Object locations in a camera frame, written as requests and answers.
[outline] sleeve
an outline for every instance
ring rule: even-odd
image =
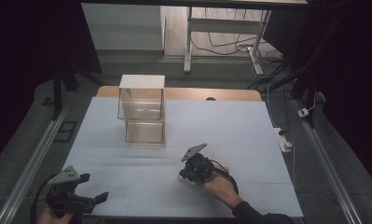
[[[293,220],[282,214],[261,215],[247,202],[241,202],[232,210],[232,215],[241,224],[294,224]]]

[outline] transparent acrylic box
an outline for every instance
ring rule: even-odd
[[[165,147],[164,84],[165,76],[122,76],[117,115],[125,121],[131,147]]]

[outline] white table surface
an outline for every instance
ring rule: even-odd
[[[166,100],[166,148],[131,149],[117,98],[95,97],[63,167],[90,181],[76,194],[110,191],[93,210],[106,217],[233,217],[193,183],[178,178],[189,147],[229,167],[240,195],[261,214],[303,217],[263,102]]]

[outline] gray floor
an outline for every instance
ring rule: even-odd
[[[193,60],[192,72],[189,75],[183,74],[182,59],[164,58],[154,54],[103,54],[100,59],[104,75],[99,78],[108,85],[117,85],[122,74],[162,74],[166,76],[168,87],[246,89],[252,81],[256,80],[251,73],[251,63],[248,59],[196,58]],[[263,68],[266,73],[269,73],[275,66],[277,64],[265,64]],[[66,133],[56,135],[56,141],[50,146],[48,155],[40,166],[13,223],[29,222],[29,206],[38,186],[48,175],[61,170],[90,99],[98,90],[98,86],[82,76],[77,76],[77,79],[80,88],[75,93],[69,113],[64,119],[75,124],[75,132],[71,135]],[[301,120],[296,114],[288,93],[291,86],[290,83],[285,87],[284,94],[282,88],[270,92],[269,104],[278,126],[283,129],[290,127],[290,131],[285,136],[296,146],[294,173],[293,153],[283,154],[283,157],[290,176],[295,175],[296,195],[305,215],[305,221],[309,224],[348,223],[305,134]],[[52,82],[44,83],[36,89],[33,106],[0,156],[0,210],[50,122],[52,106],[43,103],[52,95]],[[262,94],[262,97],[267,101],[266,94]],[[316,130],[351,195],[363,223],[372,223],[372,179],[349,146],[325,119],[323,106],[320,100],[315,106]],[[84,223],[98,221],[99,219],[95,218],[85,218]],[[121,223],[129,222],[134,223],[129,220],[121,221]]]

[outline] power strip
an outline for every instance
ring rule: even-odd
[[[293,144],[291,142],[287,142],[284,135],[280,135],[279,132],[281,131],[280,128],[273,128],[276,133],[276,138],[278,139],[279,147],[281,148],[282,152],[291,152],[293,148]]]

